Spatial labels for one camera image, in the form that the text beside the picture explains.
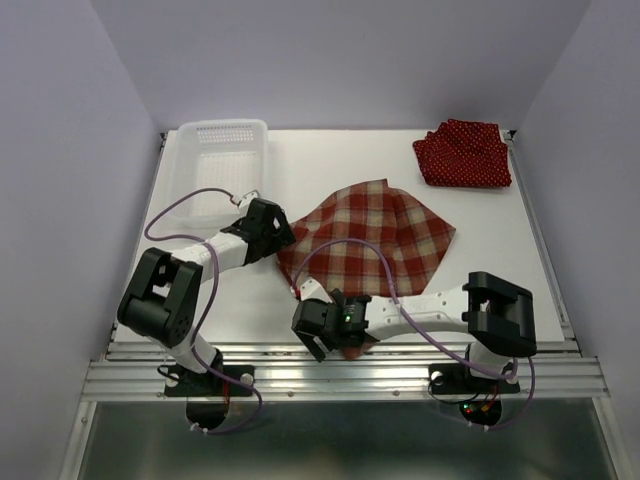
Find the white plastic basket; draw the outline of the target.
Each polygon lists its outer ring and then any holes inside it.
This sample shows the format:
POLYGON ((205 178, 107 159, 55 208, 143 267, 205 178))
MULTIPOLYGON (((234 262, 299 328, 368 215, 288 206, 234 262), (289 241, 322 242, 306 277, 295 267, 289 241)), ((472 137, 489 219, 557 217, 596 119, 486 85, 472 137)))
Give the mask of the white plastic basket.
POLYGON ((238 217, 237 208, 221 193, 236 197, 263 186, 267 158, 267 124, 258 119, 189 122, 177 129, 167 190, 169 204, 200 193, 169 213, 176 223, 192 229, 223 228, 238 217))

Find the red beige plaid skirt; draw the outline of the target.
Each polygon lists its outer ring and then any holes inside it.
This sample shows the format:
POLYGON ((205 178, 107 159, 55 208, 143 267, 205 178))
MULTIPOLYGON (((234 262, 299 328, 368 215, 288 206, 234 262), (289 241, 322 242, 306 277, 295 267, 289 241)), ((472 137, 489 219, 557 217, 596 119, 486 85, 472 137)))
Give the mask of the red beige plaid skirt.
POLYGON ((456 234, 452 224, 385 179, 331 193, 291 229, 296 242, 277 254, 286 281, 311 277, 348 296, 390 295, 380 256, 398 296, 423 293, 456 234))

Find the red polka dot skirt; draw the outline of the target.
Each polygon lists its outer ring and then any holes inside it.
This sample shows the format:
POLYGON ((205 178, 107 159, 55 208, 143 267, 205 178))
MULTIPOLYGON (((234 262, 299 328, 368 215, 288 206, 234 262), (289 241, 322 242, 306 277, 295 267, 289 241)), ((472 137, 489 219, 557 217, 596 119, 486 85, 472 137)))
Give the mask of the red polka dot skirt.
POLYGON ((415 141, 419 170, 429 186, 506 188, 512 183, 503 142, 461 146, 433 138, 415 141))
POLYGON ((497 124, 449 119, 414 150, 430 186, 506 188, 512 183, 508 146, 497 124))

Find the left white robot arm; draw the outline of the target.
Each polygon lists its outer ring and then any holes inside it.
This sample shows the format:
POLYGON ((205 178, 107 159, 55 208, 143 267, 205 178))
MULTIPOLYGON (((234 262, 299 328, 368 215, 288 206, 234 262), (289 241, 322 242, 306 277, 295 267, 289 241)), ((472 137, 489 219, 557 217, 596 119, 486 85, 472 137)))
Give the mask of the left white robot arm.
POLYGON ((254 264, 295 242, 284 210, 274 202, 247 194, 237 203, 240 218, 209 239, 192 235, 188 247, 145 250, 133 271, 117 310, 117 320, 161 346, 175 360, 162 372, 170 388, 194 387, 199 393, 224 385, 221 352, 208 344, 194 325, 200 285, 254 264))

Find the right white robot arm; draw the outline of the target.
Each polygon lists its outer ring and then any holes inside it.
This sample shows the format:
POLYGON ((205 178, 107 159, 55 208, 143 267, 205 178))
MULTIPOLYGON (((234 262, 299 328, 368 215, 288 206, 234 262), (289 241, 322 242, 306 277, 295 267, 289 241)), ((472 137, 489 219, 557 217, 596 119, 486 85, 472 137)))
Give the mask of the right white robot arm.
POLYGON ((532 293, 487 272, 472 272, 449 290, 405 297, 348 297, 310 279, 298 289, 292 330, 318 362, 333 350, 418 333, 461 364, 461 381, 472 390, 513 382, 518 361, 537 354, 532 293))

